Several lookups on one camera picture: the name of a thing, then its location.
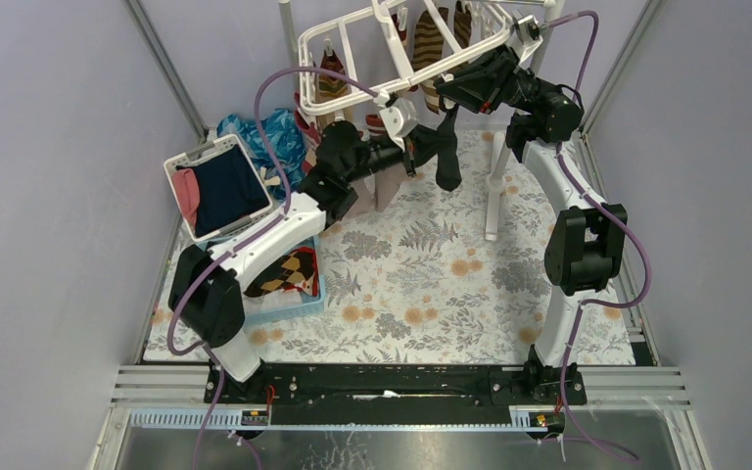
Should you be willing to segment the black sock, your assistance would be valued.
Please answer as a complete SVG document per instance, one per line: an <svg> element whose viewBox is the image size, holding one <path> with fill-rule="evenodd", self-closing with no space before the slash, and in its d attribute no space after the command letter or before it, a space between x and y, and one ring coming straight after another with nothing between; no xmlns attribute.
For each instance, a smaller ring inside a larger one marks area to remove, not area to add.
<svg viewBox="0 0 752 470"><path fill-rule="evenodd" d="M410 134L415 165L422 166L431 159L436 159L435 181L442 190L448 192L457 189L462 182L454 129L459 109L458 105L454 105L447 110L445 118L436 129L417 125Z"/></svg>

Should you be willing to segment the red striped sock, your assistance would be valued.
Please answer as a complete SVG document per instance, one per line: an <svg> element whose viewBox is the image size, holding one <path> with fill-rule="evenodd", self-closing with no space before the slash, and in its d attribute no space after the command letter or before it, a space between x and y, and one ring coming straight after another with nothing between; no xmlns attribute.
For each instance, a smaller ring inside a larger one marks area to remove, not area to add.
<svg viewBox="0 0 752 470"><path fill-rule="evenodd" d="M296 104L294 111L295 123L305 142L305 159L302 163L302 170L305 173L309 173L317 164L316 149L320 144L321 135L316 118L303 112L299 92L294 93L294 101Z"/></svg>

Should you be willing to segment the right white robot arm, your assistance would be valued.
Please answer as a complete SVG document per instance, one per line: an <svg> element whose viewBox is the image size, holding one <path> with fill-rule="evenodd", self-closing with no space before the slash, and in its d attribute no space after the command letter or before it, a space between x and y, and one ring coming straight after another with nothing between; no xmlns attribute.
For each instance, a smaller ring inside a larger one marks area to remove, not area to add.
<svg viewBox="0 0 752 470"><path fill-rule="evenodd" d="M556 215L543 266L552 286L543 330L530 352L541 366L522 378L524 394L546 403L561 390L551 367L572 362L582 302L595 300L620 270L627 212L610 205L585 182L567 142L583 118L579 93L522 69L515 51L499 46L434 82L437 93L475 114L514 109L503 147L536 179Z"/></svg>

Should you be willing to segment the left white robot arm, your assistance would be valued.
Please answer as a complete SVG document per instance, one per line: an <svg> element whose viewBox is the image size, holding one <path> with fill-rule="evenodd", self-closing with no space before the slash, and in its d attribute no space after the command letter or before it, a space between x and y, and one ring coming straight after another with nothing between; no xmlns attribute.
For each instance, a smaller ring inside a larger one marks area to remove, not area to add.
<svg viewBox="0 0 752 470"><path fill-rule="evenodd" d="M435 133L417 125L398 139L363 140L354 125L337 121L322 134L315 166L282 208L209 251L190 246L180 254L169 297L172 320L197 334L237 400L254 401L264 389L262 360L243 331L243 295L250 283L298 243L340 220L357 197L353 182L395 166L413 173L435 156L428 140Z"/></svg>

